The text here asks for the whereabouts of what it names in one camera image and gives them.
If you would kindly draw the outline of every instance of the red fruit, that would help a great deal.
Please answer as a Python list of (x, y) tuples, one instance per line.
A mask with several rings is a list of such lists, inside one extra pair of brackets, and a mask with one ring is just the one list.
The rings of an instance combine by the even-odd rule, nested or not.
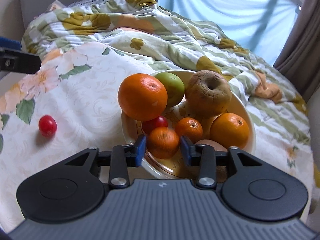
[(57, 131), (57, 123), (50, 115), (44, 115), (39, 120), (39, 130), (44, 137), (51, 137)]
[(142, 122), (142, 130), (149, 135), (157, 127), (168, 127), (168, 122), (163, 116), (158, 116), (150, 121)]

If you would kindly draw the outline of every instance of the large orange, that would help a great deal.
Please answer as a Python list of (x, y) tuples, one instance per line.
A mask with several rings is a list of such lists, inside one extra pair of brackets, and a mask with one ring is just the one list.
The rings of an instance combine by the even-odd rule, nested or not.
[(200, 122), (190, 117), (182, 118), (174, 130), (179, 136), (187, 136), (192, 143), (202, 139), (203, 130)]
[(147, 138), (147, 149), (156, 158), (169, 159), (179, 150), (179, 136), (167, 127), (157, 127)]
[(248, 124), (239, 115), (222, 114), (211, 125), (210, 139), (220, 143), (225, 148), (238, 146), (243, 149), (249, 139)]
[(162, 114), (167, 105), (164, 85), (148, 74), (126, 77), (118, 91), (118, 102), (125, 114), (137, 121), (149, 121)]

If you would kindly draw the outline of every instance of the white wall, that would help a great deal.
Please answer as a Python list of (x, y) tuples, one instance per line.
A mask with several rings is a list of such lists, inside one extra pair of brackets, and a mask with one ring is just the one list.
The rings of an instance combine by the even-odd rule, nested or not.
[(0, 36), (20, 41), (23, 34), (19, 0), (0, 0)]

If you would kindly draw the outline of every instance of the green apple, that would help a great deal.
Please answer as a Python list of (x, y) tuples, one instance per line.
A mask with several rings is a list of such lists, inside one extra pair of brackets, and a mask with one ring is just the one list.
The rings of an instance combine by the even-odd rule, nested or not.
[(155, 76), (167, 90), (167, 107), (176, 106), (181, 102), (184, 96), (184, 84), (175, 74), (169, 72), (160, 72)]

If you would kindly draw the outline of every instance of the light blue fabric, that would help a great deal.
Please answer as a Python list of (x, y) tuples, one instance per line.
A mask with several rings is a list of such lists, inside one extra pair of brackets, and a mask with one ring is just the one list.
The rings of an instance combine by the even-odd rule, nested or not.
[(273, 65), (297, 19), (290, 0), (158, 0), (191, 20), (215, 22), (231, 39)]

